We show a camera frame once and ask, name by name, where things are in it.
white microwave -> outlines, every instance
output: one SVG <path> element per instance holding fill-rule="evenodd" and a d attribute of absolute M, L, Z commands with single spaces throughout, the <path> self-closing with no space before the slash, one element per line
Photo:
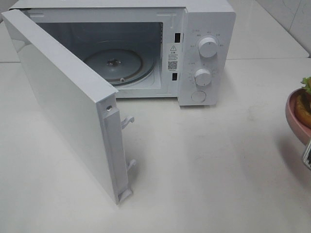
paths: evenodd
<path fill-rule="evenodd" d="M 38 103 L 115 203 L 131 194 L 116 98 L 217 101 L 226 0 L 19 0 L 3 20 Z"/>

white countertop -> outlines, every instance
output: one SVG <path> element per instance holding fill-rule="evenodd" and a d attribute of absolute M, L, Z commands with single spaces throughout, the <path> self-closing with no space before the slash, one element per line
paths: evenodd
<path fill-rule="evenodd" d="M 215 107 L 119 100 L 134 194 L 115 206 L 0 64 L 0 232 L 309 232 L 311 171 L 284 114 L 310 59 L 227 61 Z"/>
<path fill-rule="evenodd" d="M 306 58 L 309 54 L 255 0 L 229 0 L 237 13 L 228 59 Z M 0 63 L 18 62 L 0 24 Z"/>

timer knob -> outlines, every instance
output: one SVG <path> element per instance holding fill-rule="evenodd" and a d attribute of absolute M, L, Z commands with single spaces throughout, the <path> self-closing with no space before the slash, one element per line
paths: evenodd
<path fill-rule="evenodd" d="M 200 40 L 198 46 L 202 57 L 212 57 L 217 53 L 218 41 L 213 37 L 205 37 Z"/>
<path fill-rule="evenodd" d="M 212 74 L 207 69 L 199 69 L 194 73 L 194 80 L 198 86 L 206 86 L 212 81 Z"/>

warning label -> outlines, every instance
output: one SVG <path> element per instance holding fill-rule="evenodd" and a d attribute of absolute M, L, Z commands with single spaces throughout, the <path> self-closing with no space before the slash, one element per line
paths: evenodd
<path fill-rule="evenodd" d="M 180 52 L 180 44 L 171 43 L 167 44 L 167 69 L 169 71 L 177 71 L 178 70 L 178 60 L 179 56 L 181 56 Z"/>

microwave door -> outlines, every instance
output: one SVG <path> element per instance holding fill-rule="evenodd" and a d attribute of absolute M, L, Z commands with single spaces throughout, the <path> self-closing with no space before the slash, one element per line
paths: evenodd
<path fill-rule="evenodd" d="M 20 10 L 3 19 L 35 97 L 115 203 L 131 194 L 117 90 Z"/>

